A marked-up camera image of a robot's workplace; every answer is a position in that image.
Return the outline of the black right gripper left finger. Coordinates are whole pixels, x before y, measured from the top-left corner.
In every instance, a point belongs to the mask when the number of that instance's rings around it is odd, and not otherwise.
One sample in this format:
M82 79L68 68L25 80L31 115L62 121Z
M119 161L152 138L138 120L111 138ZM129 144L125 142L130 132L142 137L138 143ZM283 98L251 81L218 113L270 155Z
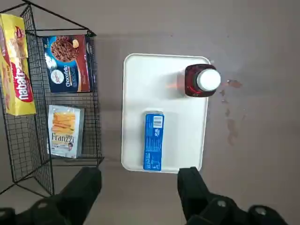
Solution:
M2 225L82 225L102 188L102 174L96 167L83 167L56 195L40 199L17 214L0 209Z

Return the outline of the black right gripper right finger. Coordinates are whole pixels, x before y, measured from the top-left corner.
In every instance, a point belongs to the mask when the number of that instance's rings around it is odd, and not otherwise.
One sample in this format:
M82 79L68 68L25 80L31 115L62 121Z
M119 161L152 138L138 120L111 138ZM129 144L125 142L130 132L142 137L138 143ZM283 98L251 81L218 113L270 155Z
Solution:
M274 209L253 205L240 209L229 197L210 192L196 167L181 168L177 189L187 225L286 225Z

